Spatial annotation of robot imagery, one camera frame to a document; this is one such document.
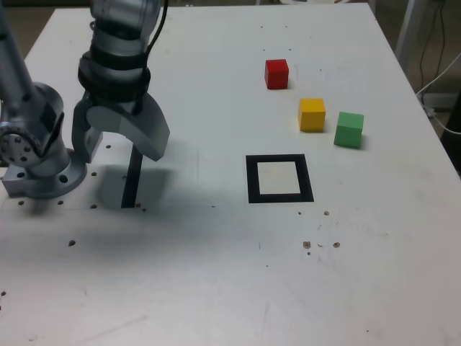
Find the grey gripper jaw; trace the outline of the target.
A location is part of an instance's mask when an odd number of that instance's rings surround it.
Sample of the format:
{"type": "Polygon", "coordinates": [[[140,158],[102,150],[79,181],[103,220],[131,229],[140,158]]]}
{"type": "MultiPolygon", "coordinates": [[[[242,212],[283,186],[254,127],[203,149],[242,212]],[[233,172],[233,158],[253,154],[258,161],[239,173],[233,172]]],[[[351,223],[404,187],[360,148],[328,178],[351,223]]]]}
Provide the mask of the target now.
{"type": "Polygon", "coordinates": [[[106,112],[88,110],[90,125],[101,132],[118,133],[131,141],[149,159],[158,161],[164,156],[170,130],[158,103],[144,94],[140,112],[106,112]]]}
{"type": "Polygon", "coordinates": [[[84,163],[91,163],[102,141],[101,131],[92,127],[86,118],[88,110],[94,106],[90,93],[84,92],[73,111],[71,140],[77,157],[84,163]]]}

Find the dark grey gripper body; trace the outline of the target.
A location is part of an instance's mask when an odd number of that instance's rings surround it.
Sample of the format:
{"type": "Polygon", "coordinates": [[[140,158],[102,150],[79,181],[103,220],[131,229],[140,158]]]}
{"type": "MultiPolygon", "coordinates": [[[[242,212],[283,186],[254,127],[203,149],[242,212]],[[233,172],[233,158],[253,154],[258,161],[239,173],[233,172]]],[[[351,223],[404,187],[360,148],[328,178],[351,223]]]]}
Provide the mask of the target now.
{"type": "Polygon", "coordinates": [[[90,109],[94,111],[106,112],[140,112],[143,109],[144,96],[128,102],[114,101],[97,97],[89,92],[84,92],[84,98],[90,100],[90,109]]]}

